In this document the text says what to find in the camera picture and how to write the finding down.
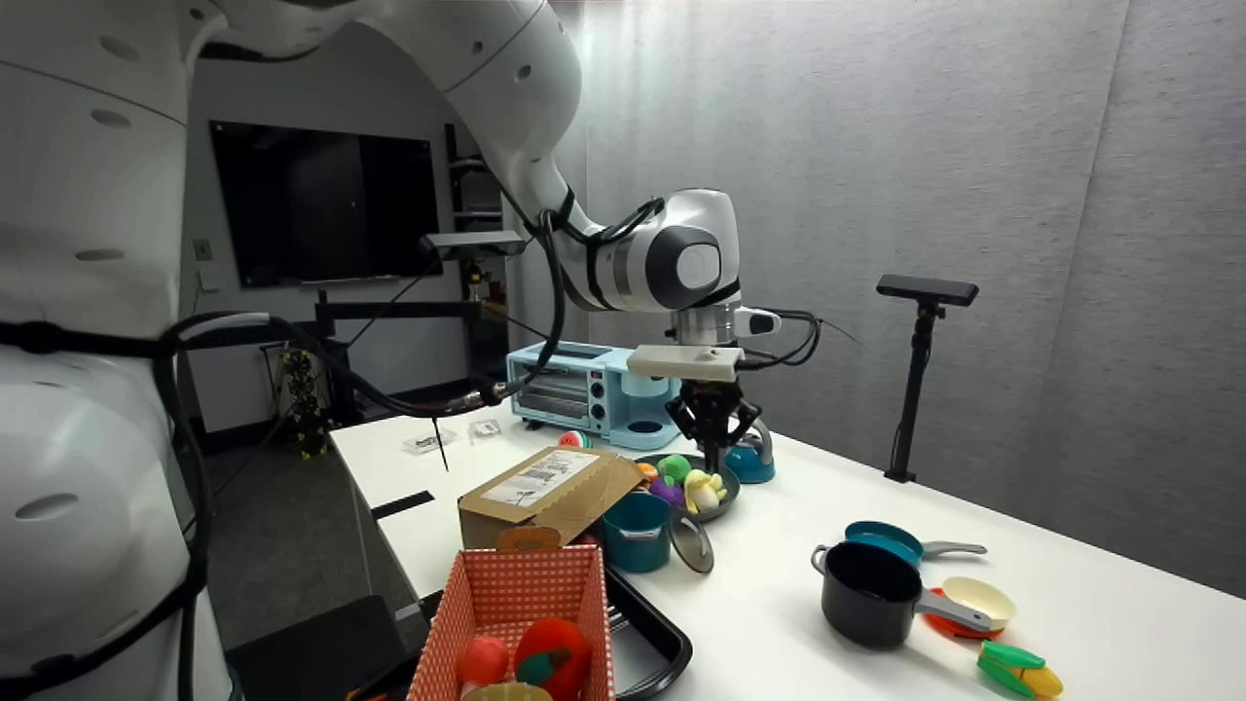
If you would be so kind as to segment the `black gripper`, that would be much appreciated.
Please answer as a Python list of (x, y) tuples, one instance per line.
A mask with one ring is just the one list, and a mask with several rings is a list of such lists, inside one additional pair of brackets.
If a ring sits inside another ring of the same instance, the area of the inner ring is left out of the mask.
[(700, 452), (733, 449), (761, 420), (736, 380), (687, 380), (668, 414)]

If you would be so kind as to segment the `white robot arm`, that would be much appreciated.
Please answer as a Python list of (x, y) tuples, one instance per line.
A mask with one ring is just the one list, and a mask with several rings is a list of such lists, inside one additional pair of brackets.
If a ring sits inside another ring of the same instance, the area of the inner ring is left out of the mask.
[(178, 310), (191, 80), (347, 27), (437, 86), (575, 302), (675, 317), (646, 367), (736, 369), (733, 197), (579, 206), (552, 160), (579, 68), (547, 0), (0, 0), (0, 701), (232, 695), (173, 437), (178, 353), (248, 317)]

